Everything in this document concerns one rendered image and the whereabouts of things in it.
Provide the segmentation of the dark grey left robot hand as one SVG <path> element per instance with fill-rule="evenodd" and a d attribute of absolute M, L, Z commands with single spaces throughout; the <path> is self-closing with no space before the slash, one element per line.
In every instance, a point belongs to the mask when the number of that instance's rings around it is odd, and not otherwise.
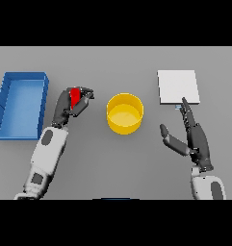
<path fill-rule="evenodd" d="M 83 87 L 83 86 L 75 86 L 78 87 L 81 91 L 81 99 L 77 103 L 77 105 L 72 108 L 71 107 L 71 99 L 69 92 L 73 89 L 73 87 L 68 87 L 64 90 L 56 104 L 52 126 L 55 128 L 62 128 L 64 125 L 68 123 L 69 116 L 77 117 L 80 113 L 89 105 L 89 99 L 93 99 L 93 90 L 91 88 Z"/>

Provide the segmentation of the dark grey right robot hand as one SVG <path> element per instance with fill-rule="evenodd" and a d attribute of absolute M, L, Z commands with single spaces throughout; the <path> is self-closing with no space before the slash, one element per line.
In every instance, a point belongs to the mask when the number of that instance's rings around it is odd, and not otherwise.
<path fill-rule="evenodd" d="M 182 98 L 180 112 L 187 134 L 187 142 L 171 135 L 168 128 L 161 124 L 160 131 L 164 144 L 183 157 L 190 156 L 192 162 L 200 168 L 201 172 L 212 171 L 214 166 L 211 163 L 207 137 L 201 125 L 195 121 L 192 108 L 185 97 Z"/>

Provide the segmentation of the red beaker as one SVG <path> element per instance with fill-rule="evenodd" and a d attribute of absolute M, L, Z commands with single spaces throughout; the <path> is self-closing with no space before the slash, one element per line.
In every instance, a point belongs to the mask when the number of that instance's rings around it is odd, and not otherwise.
<path fill-rule="evenodd" d="M 70 92 L 71 107 L 74 108 L 81 99 L 81 91 L 78 87 L 74 87 Z"/>

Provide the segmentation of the pale square measuring scale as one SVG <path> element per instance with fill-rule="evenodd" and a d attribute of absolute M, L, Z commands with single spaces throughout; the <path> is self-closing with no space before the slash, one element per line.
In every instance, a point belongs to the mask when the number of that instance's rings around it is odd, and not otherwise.
<path fill-rule="evenodd" d="M 200 103 L 194 70 L 158 70 L 161 105 L 181 105 L 185 97 L 189 104 Z"/>

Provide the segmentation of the yellow bowl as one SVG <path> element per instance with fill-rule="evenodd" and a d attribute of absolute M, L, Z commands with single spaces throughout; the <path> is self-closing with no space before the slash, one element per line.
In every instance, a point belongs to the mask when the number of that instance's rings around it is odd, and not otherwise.
<path fill-rule="evenodd" d="M 106 118 L 110 129 L 118 135 L 130 135 L 142 123 L 144 106 L 139 97 L 131 93 L 120 93 L 111 98 L 106 107 Z"/>

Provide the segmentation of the blue tray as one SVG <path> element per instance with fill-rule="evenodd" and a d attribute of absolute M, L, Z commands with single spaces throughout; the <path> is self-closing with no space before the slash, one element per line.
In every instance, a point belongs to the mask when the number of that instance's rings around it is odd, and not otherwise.
<path fill-rule="evenodd" d="M 0 140 L 39 140 L 49 79 L 45 72 L 5 72 L 0 87 Z"/>

